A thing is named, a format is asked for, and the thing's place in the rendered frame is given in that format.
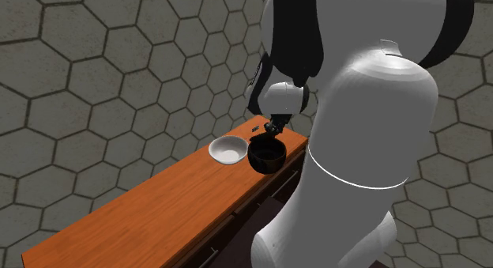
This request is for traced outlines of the black bowl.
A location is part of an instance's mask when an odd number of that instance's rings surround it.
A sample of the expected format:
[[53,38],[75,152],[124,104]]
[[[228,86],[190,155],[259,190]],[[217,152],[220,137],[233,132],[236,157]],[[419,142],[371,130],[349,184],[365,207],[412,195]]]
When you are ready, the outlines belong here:
[[268,175],[278,172],[287,157],[285,144],[268,133],[253,136],[248,145],[250,166],[258,173]]

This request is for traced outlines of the white bowl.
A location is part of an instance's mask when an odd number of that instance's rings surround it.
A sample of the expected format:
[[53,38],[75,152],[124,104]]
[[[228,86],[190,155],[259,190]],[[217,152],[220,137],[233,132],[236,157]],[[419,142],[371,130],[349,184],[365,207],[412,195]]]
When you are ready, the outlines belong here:
[[225,165],[239,163],[247,155],[247,150],[248,142],[234,135],[222,136],[209,144],[209,155]]

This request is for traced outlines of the orange wooden chest of drawers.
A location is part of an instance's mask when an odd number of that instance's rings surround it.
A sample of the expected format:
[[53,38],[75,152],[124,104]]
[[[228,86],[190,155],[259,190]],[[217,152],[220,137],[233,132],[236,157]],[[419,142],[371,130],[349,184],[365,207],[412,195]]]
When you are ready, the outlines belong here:
[[24,268],[178,268],[272,179],[204,146],[23,253]]

